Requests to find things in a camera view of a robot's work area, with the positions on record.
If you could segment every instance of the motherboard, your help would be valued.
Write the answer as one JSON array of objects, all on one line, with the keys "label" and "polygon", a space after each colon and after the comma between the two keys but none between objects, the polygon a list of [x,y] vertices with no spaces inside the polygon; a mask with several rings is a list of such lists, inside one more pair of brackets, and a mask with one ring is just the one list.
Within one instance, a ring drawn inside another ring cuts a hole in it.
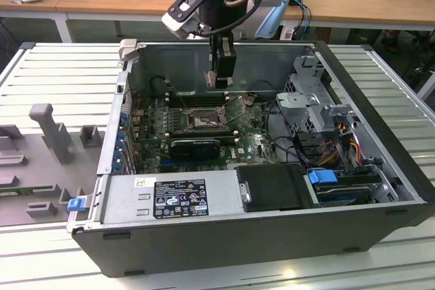
[{"label": "motherboard", "polygon": [[141,173],[278,163],[266,136],[266,103],[252,95],[148,100],[148,106],[133,112]]}]

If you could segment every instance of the white sticker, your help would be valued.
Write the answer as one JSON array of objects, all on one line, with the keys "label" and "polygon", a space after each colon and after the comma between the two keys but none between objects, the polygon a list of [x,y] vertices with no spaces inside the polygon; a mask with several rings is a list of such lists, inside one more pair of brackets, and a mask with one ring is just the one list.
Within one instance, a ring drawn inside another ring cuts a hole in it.
[{"label": "white sticker", "polygon": [[135,178],[135,187],[154,187],[156,177]]}]

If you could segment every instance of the blue object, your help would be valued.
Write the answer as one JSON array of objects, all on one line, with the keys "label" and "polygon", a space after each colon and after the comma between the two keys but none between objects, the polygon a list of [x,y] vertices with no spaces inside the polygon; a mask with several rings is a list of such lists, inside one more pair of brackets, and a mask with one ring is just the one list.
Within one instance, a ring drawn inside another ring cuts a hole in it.
[{"label": "blue object", "polygon": [[271,38],[277,32],[290,0],[283,0],[279,7],[274,7],[263,20],[255,34],[256,37]]},{"label": "blue object", "polygon": [[118,139],[125,139],[125,132],[118,132],[118,134],[116,135],[116,137]]},{"label": "blue object", "polygon": [[122,112],[122,113],[120,114],[120,118],[121,118],[122,120],[127,120],[127,119],[128,119],[128,115],[127,115],[125,112]]},{"label": "blue object", "polygon": [[121,158],[121,155],[122,155],[122,154],[121,154],[121,151],[119,151],[119,150],[117,150],[117,149],[114,151],[114,158],[115,158],[115,159],[120,159],[120,158]]},{"label": "blue object", "polygon": [[337,177],[332,170],[314,170],[308,174],[311,183],[337,183]]},{"label": "blue object", "polygon": [[69,212],[83,212],[86,211],[86,199],[85,198],[73,198],[68,202]]},{"label": "blue object", "polygon": [[117,149],[122,149],[123,147],[124,147],[124,142],[121,141],[120,139],[118,139],[118,140],[115,142],[115,148],[117,148]]},{"label": "blue object", "polygon": [[302,36],[300,37],[300,39],[301,40],[303,40],[304,39],[304,36],[307,34],[307,32],[308,32],[308,27],[309,27],[309,19],[308,19],[308,17],[309,17],[309,13],[308,13],[308,9],[307,9],[307,7],[303,4],[303,3],[301,3],[299,0],[292,0],[292,1],[294,1],[295,3],[297,3],[299,6],[300,6],[300,8],[302,8],[302,10],[304,11],[304,17],[305,17],[305,27],[304,27],[304,32],[303,32],[303,34],[302,34]]}]

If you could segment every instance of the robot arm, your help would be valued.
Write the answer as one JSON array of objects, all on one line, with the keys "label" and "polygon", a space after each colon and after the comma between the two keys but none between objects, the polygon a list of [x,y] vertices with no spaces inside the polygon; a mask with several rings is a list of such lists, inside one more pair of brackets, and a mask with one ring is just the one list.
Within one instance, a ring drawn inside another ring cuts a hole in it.
[{"label": "robot arm", "polygon": [[271,10],[282,5],[283,0],[177,0],[162,21],[180,39],[209,38],[212,67],[206,75],[207,85],[226,88],[237,59],[232,30],[256,34]]}]

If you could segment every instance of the metal slotted surface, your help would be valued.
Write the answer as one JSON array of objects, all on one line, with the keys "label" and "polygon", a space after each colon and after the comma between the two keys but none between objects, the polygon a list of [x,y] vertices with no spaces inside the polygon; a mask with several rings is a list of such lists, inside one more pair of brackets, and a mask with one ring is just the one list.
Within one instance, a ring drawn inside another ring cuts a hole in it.
[{"label": "metal slotted surface", "polygon": [[[435,182],[435,128],[431,109],[376,53],[361,47],[330,48],[428,179]],[[347,103],[338,86],[334,82],[331,86],[341,102]]]},{"label": "metal slotted surface", "polygon": [[69,132],[83,125],[105,131],[122,70],[118,61],[117,44],[37,43],[0,84],[0,125],[39,134],[29,111],[35,103],[50,103],[54,121]]}]

